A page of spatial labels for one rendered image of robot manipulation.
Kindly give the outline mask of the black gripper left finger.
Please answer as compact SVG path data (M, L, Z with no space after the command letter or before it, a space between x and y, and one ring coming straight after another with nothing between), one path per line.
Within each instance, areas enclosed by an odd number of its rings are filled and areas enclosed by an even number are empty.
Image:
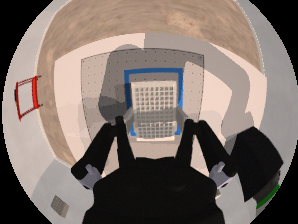
M134 123L133 107L124 116L115 117L115 121L115 125L103 124L83 157L72 166L71 173L86 189L93 191L94 184L102 179L114 137L117 137L121 182L127 191L138 192L143 188L143 181L127 136Z

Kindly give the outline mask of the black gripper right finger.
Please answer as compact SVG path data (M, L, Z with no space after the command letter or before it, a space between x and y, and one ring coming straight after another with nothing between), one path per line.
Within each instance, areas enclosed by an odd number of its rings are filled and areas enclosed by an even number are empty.
M189 119L180 106L176 106L176 121L183 134L167 176L167 189L172 192L179 192L184 189L189 179L193 135L196 135L202 150L209 178L215 181L217 189L225 187L239 171L239 164L226 152L205 120L199 120L198 123L194 122L193 119Z

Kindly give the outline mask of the beige well plate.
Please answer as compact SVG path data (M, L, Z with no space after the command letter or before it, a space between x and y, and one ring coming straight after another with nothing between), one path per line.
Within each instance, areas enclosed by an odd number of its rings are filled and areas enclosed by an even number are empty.
M131 88L137 141L174 140L176 81L131 82Z

